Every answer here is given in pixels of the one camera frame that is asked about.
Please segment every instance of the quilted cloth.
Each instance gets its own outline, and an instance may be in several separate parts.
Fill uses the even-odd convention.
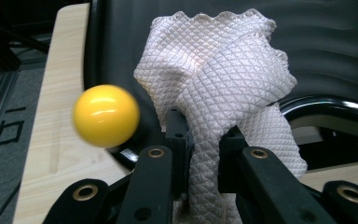
[[[286,54],[269,45],[275,28],[254,9],[154,19],[134,76],[151,96],[161,130],[176,106],[195,142],[190,213],[185,216],[183,202],[177,203],[174,222],[241,223],[233,195],[217,189],[219,140],[235,125],[250,146],[272,150],[297,177],[305,173],[307,164],[275,104],[296,85]]]

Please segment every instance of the black cable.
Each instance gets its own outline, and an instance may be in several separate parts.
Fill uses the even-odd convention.
[[[13,191],[12,191],[11,194],[8,196],[8,198],[7,198],[7,200],[5,201],[5,203],[2,204],[2,207],[1,207],[1,209],[0,209],[0,217],[1,217],[2,214],[4,213],[5,209],[7,208],[8,204],[10,203],[10,201],[14,198],[14,196],[17,194],[17,192],[19,192],[20,185],[21,185],[21,182],[19,182],[19,184],[16,186],[16,188],[13,189]]]

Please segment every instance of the floor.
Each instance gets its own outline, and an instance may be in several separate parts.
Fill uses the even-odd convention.
[[[36,37],[49,42],[51,34]],[[0,223],[12,223],[26,153],[34,124],[47,55],[37,50],[12,49],[21,60],[19,71],[0,69],[0,89],[5,78],[12,85],[0,102]]]

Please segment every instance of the diamond quilted pattern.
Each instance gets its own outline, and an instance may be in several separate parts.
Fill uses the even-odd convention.
[[[134,76],[150,94],[162,131],[167,111],[178,106],[193,134],[189,221],[241,223],[232,195],[217,190],[218,143],[235,125],[249,145],[273,150],[295,176],[306,171],[289,124],[271,105],[296,85],[286,54],[269,45],[274,29],[254,9],[215,18],[178,12],[153,21]]]

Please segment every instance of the white cloth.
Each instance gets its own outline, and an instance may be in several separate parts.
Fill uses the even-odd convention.
[[[297,177],[307,164],[278,104],[296,85],[286,54],[269,45],[274,21],[254,9],[211,18],[183,12],[156,18],[134,76],[150,94],[162,131],[177,106],[195,141],[189,219],[241,223],[232,195],[217,190],[219,140],[238,125],[250,146],[272,150]],[[181,205],[176,205],[181,220]]]

